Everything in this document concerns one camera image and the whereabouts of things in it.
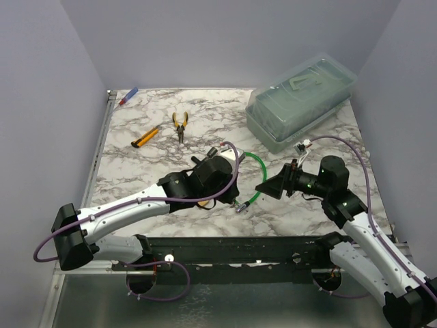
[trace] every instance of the white arm segment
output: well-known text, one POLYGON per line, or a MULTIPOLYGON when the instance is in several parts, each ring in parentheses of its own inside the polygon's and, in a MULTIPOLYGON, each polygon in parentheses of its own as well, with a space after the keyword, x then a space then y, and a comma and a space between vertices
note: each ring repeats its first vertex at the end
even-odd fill
POLYGON ((143 256, 143 247, 138 238, 105 236, 96 243, 99 250, 94 254, 94 260, 116 260, 132 263, 143 256))
MULTIPOLYGON (((129 200, 137 200, 147 196, 166 197, 167 195, 162 187, 153 184, 147 189, 109 204, 91 208, 81 208, 81 214, 77 217, 79 220, 84 219, 89 215, 94 215, 100 212, 101 210, 122 204, 129 200)), ((91 245, 122 227, 129 226, 132 223, 147 219, 148 217, 167 214, 169 211, 170 205, 165 202, 135 202, 134 204, 113 210, 101 217, 96 217, 93 221, 82 223, 81 229, 86 230, 85 240, 89 245, 91 245)))
MULTIPOLYGON (((425 283, 426 274, 420 271, 409 259, 407 259, 400 250, 390 241, 390 239, 376 225, 378 233, 389 244, 389 247, 397 254, 407 267, 425 283)), ((354 216, 353 221, 347 221, 343 230, 352 237, 369 256, 369 259, 376 265, 381 274, 384 276, 386 283, 389 284, 391 292, 400 297, 406 293, 406 288, 416 288, 419 286, 407 272, 401 268, 392 255, 384 248, 384 245, 373 234, 369 225, 367 213, 360 213, 354 216)))
POLYGON ((329 251, 330 260, 345 269, 357 282, 366 288, 381 305, 385 305, 385 292, 390 292, 388 284, 378 268, 359 254, 350 243, 340 243, 329 251))

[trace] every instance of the screw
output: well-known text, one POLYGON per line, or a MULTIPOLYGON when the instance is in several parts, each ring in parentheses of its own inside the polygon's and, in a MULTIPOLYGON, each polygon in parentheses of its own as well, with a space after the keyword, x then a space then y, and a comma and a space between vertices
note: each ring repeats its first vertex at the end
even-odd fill
POLYGON ((298 263, 300 263, 300 261, 302 261, 302 258, 300 258, 300 254, 299 253, 294 253, 293 254, 293 262, 298 264, 298 263))
POLYGON ((171 254, 167 254, 164 258, 164 261, 167 261, 167 262, 173 262, 174 260, 175 260, 175 257, 171 254))

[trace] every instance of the white marble countertop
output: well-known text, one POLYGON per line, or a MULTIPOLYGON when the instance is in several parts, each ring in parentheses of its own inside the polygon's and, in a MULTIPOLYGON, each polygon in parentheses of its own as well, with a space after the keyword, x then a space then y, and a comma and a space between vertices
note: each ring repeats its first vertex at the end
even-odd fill
MULTIPOLYGON (((119 92, 120 99, 126 92, 119 92)), ((268 176, 277 174, 283 164, 296 157, 293 147, 276 155, 267 151, 246 127, 245 106, 250 90, 195 89, 195 90, 140 90, 111 119, 109 132, 98 168, 98 176, 91 205, 136 193, 170 172, 191 168, 192 155, 203 158, 212 146, 230 141, 237 147, 257 154, 268 169, 268 176), (176 111, 182 118, 190 115, 185 130, 185 144, 171 122, 176 111), (142 148, 130 142, 151 127, 161 124, 160 132, 142 148)), ((365 153, 350 102, 338 113, 313 129, 305 138, 318 135, 338 135, 365 153)), ((349 148, 335 140, 318 141, 304 164, 304 170, 318 172, 320 159, 332 154, 340 156, 350 170, 350 189, 365 203, 365 181, 358 159, 349 148)), ((365 161, 371 181, 373 215, 386 233, 391 233, 368 158, 365 161)), ((254 194, 261 182, 259 164, 245 159, 240 166, 237 200, 244 202, 254 194)), ((249 209, 237 214, 229 205, 218 203, 211 210, 190 208, 170 215, 152 217, 118 230, 119 236, 146 234, 148 236, 302 236, 322 235, 333 230, 335 224, 324 215, 318 201, 305 201, 299 193, 291 198, 275 200, 261 195, 249 209)))

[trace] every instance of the orange utility knife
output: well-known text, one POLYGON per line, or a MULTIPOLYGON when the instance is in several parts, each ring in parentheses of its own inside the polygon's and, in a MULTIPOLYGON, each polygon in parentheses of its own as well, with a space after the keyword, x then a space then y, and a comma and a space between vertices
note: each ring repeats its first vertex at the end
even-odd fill
POLYGON ((142 145, 144 145, 146 142, 148 142, 151 138, 153 138, 153 136, 155 136, 155 134, 158 133, 158 131, 159 131, 159 125, 155 126, 149 132, 143 134, 141 136, 141 138, 139 138, 138 140, 132 141, 130 144, 134 148, 140 148, 142 145))

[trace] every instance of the clear plastic box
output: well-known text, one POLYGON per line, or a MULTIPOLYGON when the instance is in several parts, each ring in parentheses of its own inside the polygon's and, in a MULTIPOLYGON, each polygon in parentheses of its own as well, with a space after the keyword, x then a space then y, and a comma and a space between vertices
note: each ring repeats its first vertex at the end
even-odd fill
POLYGON ((249 98, 249 130, 277 153, 297 136, 334 114, 350 97, 356 75, 325 53, 256 89, 249 98))

